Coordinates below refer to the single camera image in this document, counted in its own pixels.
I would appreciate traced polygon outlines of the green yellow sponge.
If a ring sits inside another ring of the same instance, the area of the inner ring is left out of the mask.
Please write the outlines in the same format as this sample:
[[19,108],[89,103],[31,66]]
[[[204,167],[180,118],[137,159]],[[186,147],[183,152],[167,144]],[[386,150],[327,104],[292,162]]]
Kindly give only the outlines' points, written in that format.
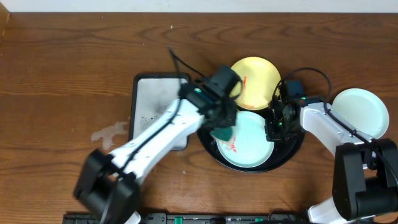
[[234,137],[233,127],[215,128],[210,131],[210,135],[219,141],[229,142]]

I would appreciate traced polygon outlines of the mint plate with sponge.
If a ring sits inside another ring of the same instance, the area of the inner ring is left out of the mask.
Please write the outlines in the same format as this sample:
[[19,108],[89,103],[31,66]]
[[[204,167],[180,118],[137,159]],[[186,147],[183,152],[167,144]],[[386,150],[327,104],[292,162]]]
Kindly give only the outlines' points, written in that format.
[[216,140],[221,155],[231,164],[241,168],[253,168],[270,158],[274,142],[268,141],[265,119],[253,112],[239,111],[232,138]]

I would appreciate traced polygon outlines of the yellow plate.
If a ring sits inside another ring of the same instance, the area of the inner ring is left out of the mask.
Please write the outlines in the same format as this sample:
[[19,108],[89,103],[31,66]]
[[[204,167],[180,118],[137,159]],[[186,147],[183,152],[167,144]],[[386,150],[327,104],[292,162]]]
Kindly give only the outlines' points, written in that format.
[[237,61],[231,69],[239,75],[243,84],[238,83],[231,96],[240,96],[235,102],[246,110],[262,110],[269,106],[280,73],[268,60],[260,57],[246,57]]

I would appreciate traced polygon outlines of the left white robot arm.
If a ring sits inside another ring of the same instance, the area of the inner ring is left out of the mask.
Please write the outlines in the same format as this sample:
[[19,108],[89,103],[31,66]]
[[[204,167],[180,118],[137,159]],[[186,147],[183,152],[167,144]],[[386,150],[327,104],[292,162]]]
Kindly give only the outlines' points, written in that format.
[[137,138],[105,154],[86,158],[73,191],[100,223],[140,223],[140,186],[151,169],[180,140],[200,129],[232,126],[236,104],[231,87],[185,83],[179,98]]

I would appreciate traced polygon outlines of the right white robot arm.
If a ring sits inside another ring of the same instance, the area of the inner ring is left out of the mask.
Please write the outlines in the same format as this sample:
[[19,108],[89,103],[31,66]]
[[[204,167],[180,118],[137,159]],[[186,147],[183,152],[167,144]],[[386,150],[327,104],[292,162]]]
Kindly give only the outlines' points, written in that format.
[[357,131],[318,98],[277,102],[266,119],[268,141],[313,134],[334,156],[332,197],[311,206],[311,223],[354,223],[397,211],[397,144]]

